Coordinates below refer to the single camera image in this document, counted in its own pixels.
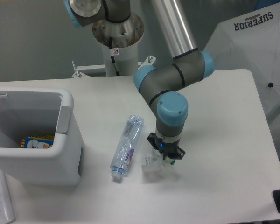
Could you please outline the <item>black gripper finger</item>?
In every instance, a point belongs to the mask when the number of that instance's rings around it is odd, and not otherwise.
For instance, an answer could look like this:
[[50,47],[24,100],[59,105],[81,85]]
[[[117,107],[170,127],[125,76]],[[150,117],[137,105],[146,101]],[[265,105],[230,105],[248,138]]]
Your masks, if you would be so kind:
[[151,144],[154,150],[159,151],[159,138],[157,137],[156,133],[150,133],[147,137],[148,142]]
[[175,163],[176,160],[181,160],[185,154],[186,152],[183,149],[181,148],[175,149],[173,152],[170,152],[168,154],[168,158],[172,160],[170,163]]

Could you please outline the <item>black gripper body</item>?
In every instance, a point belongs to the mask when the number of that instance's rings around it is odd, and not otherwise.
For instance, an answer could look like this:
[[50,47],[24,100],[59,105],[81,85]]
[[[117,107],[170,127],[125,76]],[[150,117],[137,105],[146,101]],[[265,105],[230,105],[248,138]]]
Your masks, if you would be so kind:
[[172,143],[165,143],[162,140],[160,140],[160,144],[159,144],[159,153],[161,153],[163,155],[163,159],[166,159],[168,157],[168,154],[170,152],[173,152],[175,149],[179,148],[179,141],[177,140],[175,142]]

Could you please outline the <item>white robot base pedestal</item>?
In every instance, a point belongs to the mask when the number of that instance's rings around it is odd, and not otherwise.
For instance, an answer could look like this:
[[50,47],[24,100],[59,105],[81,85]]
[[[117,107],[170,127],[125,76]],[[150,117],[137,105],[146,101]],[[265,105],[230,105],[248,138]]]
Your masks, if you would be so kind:
[[144,23],[135,13],[123,23],[100,20],[92,26],[100,43],[107,76],[132,76],[138,69],[138,44],[144,34]]

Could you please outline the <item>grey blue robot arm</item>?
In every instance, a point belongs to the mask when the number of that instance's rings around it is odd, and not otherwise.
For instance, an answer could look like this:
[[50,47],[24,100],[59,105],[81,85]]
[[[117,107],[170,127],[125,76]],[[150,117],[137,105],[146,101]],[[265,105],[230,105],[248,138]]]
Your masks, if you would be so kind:
[[178,0],[154,0],[152,5],[161,25],[173,63],[158,70],[152,65],[138,67],[138,43],[144,34],[142,19],[131,11],[128,0],[66,0],[73,24],[92,25],[102,47],[108,76],[133,76],[136,89],[156,117],[156,130],[148,141],[164,160],[180,160],[179,147],[188,116],[188,102],[179,93],[214,71],[211,56],[199,51]]

